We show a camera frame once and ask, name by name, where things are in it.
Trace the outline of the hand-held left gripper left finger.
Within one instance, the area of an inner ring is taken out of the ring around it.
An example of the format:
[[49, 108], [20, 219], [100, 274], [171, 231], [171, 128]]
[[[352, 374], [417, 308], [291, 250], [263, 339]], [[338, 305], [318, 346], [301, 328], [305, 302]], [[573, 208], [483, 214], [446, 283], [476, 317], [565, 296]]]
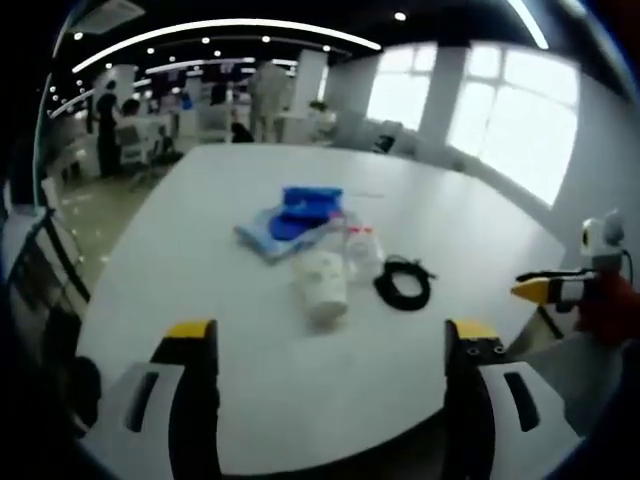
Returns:
[[114, 479], [217, 479], [217, 324], [179, 323], [109, 387], [83, 448]]

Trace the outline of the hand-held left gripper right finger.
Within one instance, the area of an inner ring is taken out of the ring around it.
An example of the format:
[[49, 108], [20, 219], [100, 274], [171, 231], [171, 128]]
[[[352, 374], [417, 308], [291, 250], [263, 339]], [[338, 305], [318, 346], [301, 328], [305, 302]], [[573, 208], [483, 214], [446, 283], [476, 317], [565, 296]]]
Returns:
[[565, 402], [476, 320], [445, 323], [446, 479], [543, 479], [579, 445]]

